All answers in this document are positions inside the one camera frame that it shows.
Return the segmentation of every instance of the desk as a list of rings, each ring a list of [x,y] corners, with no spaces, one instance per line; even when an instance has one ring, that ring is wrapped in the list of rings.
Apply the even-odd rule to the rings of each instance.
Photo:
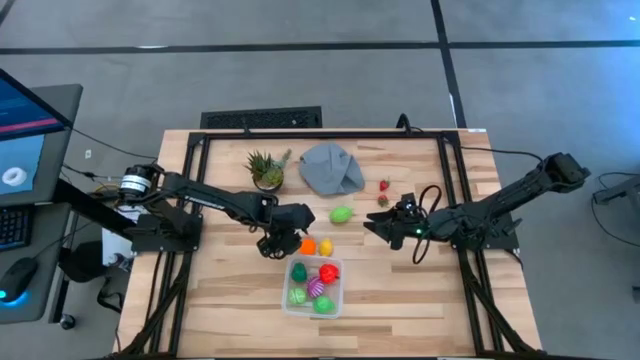
[[[459,135],[463,145],[490,146],[484,132],[460,130]],[[166,170],[182,171],[188,136],[188,131],[165,132],[159,164]],[[221,212],[204,209],[204,234],[193,256],[178,357],[474,354],[455,251],[447,244],[432,243],[422,264],[413,265],[413,242],[394,252],[362,226],[368,212],[379,211],[376,198],[381,179],[391,179],[386,194],[392,203],[401,194],[419,193],[427,185],[438,184],[444,190],[436,141],[336,140],[358,160],[366,186],[356,194],[320,198],[304,183],[297,167],[304,151],[324,141],[215,140],[210,144],[204,182],[229,191],[255,191],[243,167],[247,152],[258,149],[280,154],[291,148],[292,161],[277,195],[280,203],[308,204],[317,218],[310,233],[333,240],[333,256],[345,263],[342,316],[312,320],[284,315],[280,301],[286,261],[262,258],[255,246],[259,235],[249,233]],[[199,149],[195,159],[199,158]],[[448,156],[454,168],[451,151]],[[500,188],[491,153],[464,150],[463,156],[475,200]],[[196,170],[194,165],[192,179]],[[456,171],[452,174],[457,199],[462,199],[459,177]],[[339,205],[355,209],[355,216],[343,226],[328,221],[331,209]],[[496,305],[526,342],[539,347],[519,264],[503,251],[485,254]],[[155,261],[155,254],[145,254],[134,262],[119,326],[123,344],[131,342],[144,323]],[[479,313],[485,320],[481,307]],[[165,318],[161,350],[167,347],[171,320],[170,311]],[[482,321],[485,346],[490,349],[486,325]]]
[[[45,86],[31,90],[71,122],[75,122],[76,113],[80,105],[82,86],[77,84]],[[69,129],[44,136],[33,190],[1,195],[0,207],[51,201],[70,136],[71,130]],[[61,238],[67,227],[70,211],[71,207],[67,204],[37,206],[33,219],[31,244],[28,247],[0,253],[0,274],[4,274],[16,260],[26,256],[33,256],[55,239]],[[28,298],[23,303],[13,307],[0,304],[0,323],[35,321],[42,317],[49,299],[49,290],[56,265],[58,264],[58,249],[59,246],[53,247],[38,256],[38,271],[27,288]]]

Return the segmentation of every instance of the clear plastic container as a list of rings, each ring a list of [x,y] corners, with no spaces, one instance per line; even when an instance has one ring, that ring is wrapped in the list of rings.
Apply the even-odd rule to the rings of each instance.
[[[307,284],[297,283],[291,279],[291,270],[293,270],[293,265],[296,263],[302,263],[304,267],[307,269],[307,279],[310,279],[312,276],[318,276],[318,269],[320,266],[324,264],[333,264],[338,270],[340,277],[336,279],[330,285],[324,286],[324,292],[322,295],[326,295],[333,301],[335,307],[333,311],[327,314],[318,314],[313,310],[313,301],[308,299],[307,302],[301,305],[291,304],[289,303],[289,289],[293,289],[294,287],[300,287],[307,291]],[[336,319],[340,316],[342,312],[342,297],[344,292],[344,263],[340,259],[334,259],[331,257],[324,256],[305,256],[305,255],[295,255],[289,257],[289,262],[287,263],[287,271],[284,274],[284,287],[282,289],[282,311],[285,314],[295,315],[295,316],[308,316],[322,319]]]

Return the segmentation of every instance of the yellow lemon toy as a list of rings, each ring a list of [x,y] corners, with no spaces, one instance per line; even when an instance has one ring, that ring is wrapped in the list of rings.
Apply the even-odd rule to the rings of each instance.
[[[318,254],[321,256],[331,256],[333,253],[333,244],[331,240],[324,239],[320,242],[320,246],[318,246]]]

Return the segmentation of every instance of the red ball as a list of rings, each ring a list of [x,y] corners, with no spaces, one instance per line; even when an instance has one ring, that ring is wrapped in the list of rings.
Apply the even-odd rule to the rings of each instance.
[[[328,285],[340,277],[340,270],[338,270],[338,267],[335,265],[324,264],[320,266],[318,274],[320,275],[320,280]]]

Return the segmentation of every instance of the gray cloth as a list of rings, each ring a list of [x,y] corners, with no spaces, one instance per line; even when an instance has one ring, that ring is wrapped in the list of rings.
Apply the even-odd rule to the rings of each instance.
[[[316,145],[302,154],[300,175],[321,195],[351,194],[364,189],[356,159],[334,143]]]

